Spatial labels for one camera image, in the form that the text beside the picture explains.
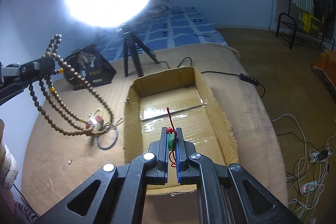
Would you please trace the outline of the person's left hand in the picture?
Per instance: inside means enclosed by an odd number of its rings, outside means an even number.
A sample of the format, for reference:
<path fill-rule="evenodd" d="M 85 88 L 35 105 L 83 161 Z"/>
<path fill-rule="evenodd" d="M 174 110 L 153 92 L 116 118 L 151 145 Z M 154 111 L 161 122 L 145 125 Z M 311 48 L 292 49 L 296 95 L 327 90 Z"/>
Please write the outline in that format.
<path fill-rule="evenodd" d="M 3 120 L 0 121 L 0 138 L 2 140 L 3 138 L 3 130 L 5 128 L 5 125 L 3 123 Z M 1 167 L 3 166 L 3 163 L 5 161 L 5 154 L 6 154 L 6 151 L 5 151 L 5 148 L 3 147 L 3 145 L 1 144 L 0 145 L 0 163 L 1 163 Z M 5 200 L 5 203 L 7 205 L 9 205 L 11 203 L 11 201 L 13 200 L 13 194 L 11 192 L 11 190 L 8 190 L 6 189 L 4 186 L 3 186 L 3 178 L 1 178 L 1 197 Z"/>

